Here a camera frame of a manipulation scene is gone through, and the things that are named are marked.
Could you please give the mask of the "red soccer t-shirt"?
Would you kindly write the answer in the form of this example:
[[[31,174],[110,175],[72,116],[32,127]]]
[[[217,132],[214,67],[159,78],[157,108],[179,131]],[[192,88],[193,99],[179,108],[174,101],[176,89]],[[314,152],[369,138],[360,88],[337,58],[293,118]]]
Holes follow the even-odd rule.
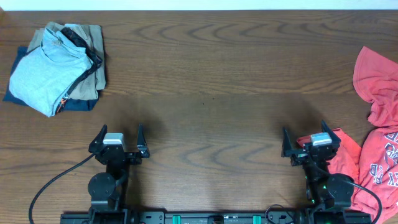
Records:
[[[363,186],[354,190],[351,209],[384,223],[397,214],[397,63],[363,47],[356,59],[353,86],[371,104],[368,121],[375,129],[362,146],[342,129],[334,129],[341,144],[328,169]]]

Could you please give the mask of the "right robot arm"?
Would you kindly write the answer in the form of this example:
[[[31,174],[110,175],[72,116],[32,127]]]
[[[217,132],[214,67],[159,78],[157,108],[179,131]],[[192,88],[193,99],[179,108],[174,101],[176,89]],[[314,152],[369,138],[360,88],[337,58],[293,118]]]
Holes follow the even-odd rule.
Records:
[[[306,179],[307,199],[311,207],[295,212],[294,223],[344,223],[345,210],[351,206],[354,193],[353,179],[344,174],[331,174],[328,166],[341,139],[321,123],[322,131],[310,136],[310,141],[297,148],[283,129],[282,157],[290,158],[291,165],[302,167]]]

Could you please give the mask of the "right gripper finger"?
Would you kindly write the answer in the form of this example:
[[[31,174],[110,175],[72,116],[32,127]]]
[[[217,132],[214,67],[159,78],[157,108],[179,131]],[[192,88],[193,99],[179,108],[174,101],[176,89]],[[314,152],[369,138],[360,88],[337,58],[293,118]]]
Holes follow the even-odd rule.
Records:
[[[293,155],[299,156],[301,154],[306,154],[307,152],[303,148],[297,148],[292,144],[289,138],[289,134],[285,128],[283,130],[283,140],[282,140],[282,157],[291,157]]]
[[[340,144],[341,139],[328,127],[324,120],[321,121],[322,131],[327,133],[331,139],[331,144],[337,145]]]

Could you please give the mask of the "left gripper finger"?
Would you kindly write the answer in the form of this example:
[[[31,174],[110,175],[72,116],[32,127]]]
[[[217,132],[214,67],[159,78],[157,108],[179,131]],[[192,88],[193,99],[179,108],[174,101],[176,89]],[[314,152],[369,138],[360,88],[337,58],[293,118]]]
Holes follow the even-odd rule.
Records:
[[[94,140],[92,140],[92,142],[89,144],[88,151],[90,153],[99,153],[103,150],[104,148],[103,139],[107,134],[107,132],[108,132],[108,127],[106,124],[104,124],[100,132],[97,134]]]
[[[150,151],[144,137],[144,127],[142,124],[140,124],[138,128],[136,147],[142,158],[150,158]]]

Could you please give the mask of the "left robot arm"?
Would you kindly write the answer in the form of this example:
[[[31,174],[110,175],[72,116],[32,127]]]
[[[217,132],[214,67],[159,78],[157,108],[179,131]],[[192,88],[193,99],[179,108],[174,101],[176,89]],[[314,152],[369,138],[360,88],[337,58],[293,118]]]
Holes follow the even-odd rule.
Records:
[[[140,222],[138,213],[128,209],[124,203],[129,168],[142,164],[144,158],[150,157],[141,124],[138,127],[136,147],[136,152],[126,152],[124,135],[109,133],[106,125],[90,143],[88,151],[98,162],[106,166],[106,171],[94,175],[88,184],[91,196],[89,224]]]

